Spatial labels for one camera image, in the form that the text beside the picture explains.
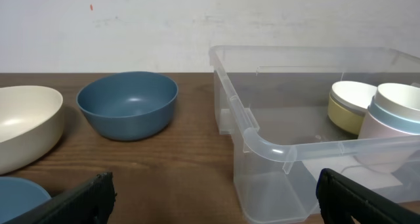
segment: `pink cup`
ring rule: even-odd
[[[399,131],[389,127],[374,118],[370,112],[368,112],[363,120],[362,128],[359,133],[359,139],[389,138],[408,135],[416,134]],[[355,157],[357,161],[361,164],[367,165],[369,169],[384,173],[391,173],[404,165],[404,162],[414,152],[415,150],[407,150],[403,152],[386,152],[375,155],[357,155]]]

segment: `plastic container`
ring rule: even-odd
[[[420,59],[383,48],[220,46],[209,54],[216,120],[234,142],[234,184],[248,222],[295,223],[319,212],[322,168],[394,202],[420,200],[420,136],[357,140],[327,116],[336,81],[420,83]],[[354,159],[413,150],[392,173]]]

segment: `white paper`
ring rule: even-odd
[[[362,167],[353,156],[305,160],[303,161],[303,164],[317,181],[320,177],[321,170],[330,168],[368,189],[380,189],[402,185],[402,183],[390,173],[379,173]]]

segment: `yellow bowl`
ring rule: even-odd
[[[337,104],[331,95],[328,101],[328,116],[336,126],[355,135],[359,134],[364,118]]]

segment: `black object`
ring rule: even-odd
[[[115,197],[112,173],[103,173],[5,224],[105,224]]]
[[[325,224],[418,224],[420,215],[359,185],[345,176],[323,169],[316,186]]]

